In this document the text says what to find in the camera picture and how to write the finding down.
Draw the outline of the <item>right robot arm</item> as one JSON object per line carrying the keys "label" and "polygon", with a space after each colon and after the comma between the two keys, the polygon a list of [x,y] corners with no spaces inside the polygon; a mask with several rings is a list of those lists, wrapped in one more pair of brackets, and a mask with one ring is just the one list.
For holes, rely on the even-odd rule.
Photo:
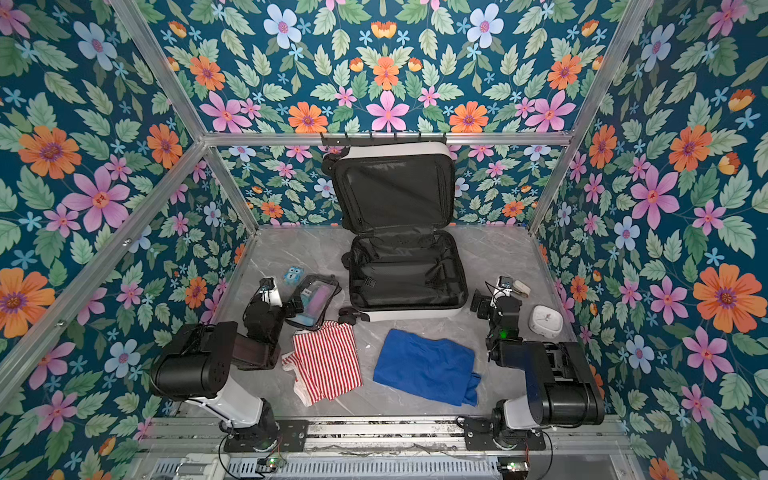
{"label": "right robot arm", "polygon": [[522,299],[509,277],[473,293],[470,310],[489,324],[488,361],[522,374],[524,390],[497,402],[488,418],[463,421],[469,450],[542,450],[548,428],[600,425],[605,404],[584,352],[576,342],[525,340],[519,333]]}

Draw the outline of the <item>clear toiletry pouch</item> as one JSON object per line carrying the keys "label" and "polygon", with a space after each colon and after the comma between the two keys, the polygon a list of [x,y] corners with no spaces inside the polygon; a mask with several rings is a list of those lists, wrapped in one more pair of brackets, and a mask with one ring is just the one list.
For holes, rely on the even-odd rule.
{"label": "clear toiletry pouch", "polygon": [[287,323],[307,331],[319,330],[331,301],[340,292],[340,283],[334,275],[307,275],[285,306]]}

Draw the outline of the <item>red white striped garment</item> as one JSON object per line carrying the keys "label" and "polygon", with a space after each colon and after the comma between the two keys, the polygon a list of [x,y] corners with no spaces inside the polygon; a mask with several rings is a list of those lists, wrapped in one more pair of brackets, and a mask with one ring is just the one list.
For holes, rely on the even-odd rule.
{"label": "red white striped garment", "polygon": [[294,375],[293,391],[305,407],[363,385],[352,325],[327,323],[317,331],[295,334],[292,344],[281,365]]}

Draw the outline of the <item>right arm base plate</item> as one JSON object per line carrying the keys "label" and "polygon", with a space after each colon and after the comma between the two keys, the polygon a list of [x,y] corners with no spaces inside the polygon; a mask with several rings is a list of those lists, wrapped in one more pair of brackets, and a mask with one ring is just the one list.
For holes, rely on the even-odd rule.
{"label": "right arm base plate", "polygon": [[512,430],[499,419],[459,416],[455,424],[463,431],[468,451],[543,451],[544,435],[537,430]]}

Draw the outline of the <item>white hard-shell suitcase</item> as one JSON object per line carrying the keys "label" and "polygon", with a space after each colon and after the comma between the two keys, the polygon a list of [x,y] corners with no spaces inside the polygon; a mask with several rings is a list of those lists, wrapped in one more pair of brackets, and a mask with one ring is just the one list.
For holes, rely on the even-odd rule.
{"label": "white hard-shell suitcase", "polygon": [[456,168],[447,145],[420,142],[346,147],[323,158],[354,233],[342,257],[344,315],[370,322],[445,318],[468,300],[454,237]]}

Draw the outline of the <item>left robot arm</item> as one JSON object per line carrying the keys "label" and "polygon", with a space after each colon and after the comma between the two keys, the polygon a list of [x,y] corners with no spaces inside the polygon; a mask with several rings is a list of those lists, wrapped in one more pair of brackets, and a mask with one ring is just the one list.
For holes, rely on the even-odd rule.
{"label": "left robot arm", "polygon": [[303,311],[298,296],[282,301],[274,279],[262,279],[243,313],[247,333],[239,333],[234,321],[182,327],[152,365],[151,392],[218,417],[228,451],[273,450],[281,429],[270,403],[249,393],[230,370],[274,369],[285,321]]}

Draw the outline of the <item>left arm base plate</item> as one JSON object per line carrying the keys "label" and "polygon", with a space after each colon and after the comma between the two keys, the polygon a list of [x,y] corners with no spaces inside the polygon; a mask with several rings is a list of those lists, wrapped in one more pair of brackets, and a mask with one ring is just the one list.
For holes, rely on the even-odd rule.
{"label": "left arm base plate", "polygon": [[303,452],[310,423],[306,420],[268,421],[247,428],[235,428],[225,437],[225,453]]}

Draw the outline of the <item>blue cloth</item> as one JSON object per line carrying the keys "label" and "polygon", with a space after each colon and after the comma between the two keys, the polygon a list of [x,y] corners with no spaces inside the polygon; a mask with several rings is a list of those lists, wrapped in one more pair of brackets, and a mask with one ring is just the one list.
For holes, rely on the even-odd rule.
{"label": "blue cloth", "polygon": [[382,345],[373,381],[456,407],[478,404],[482,380],[474,371],[475,352],[452,340],[430,340],[391,330]]}

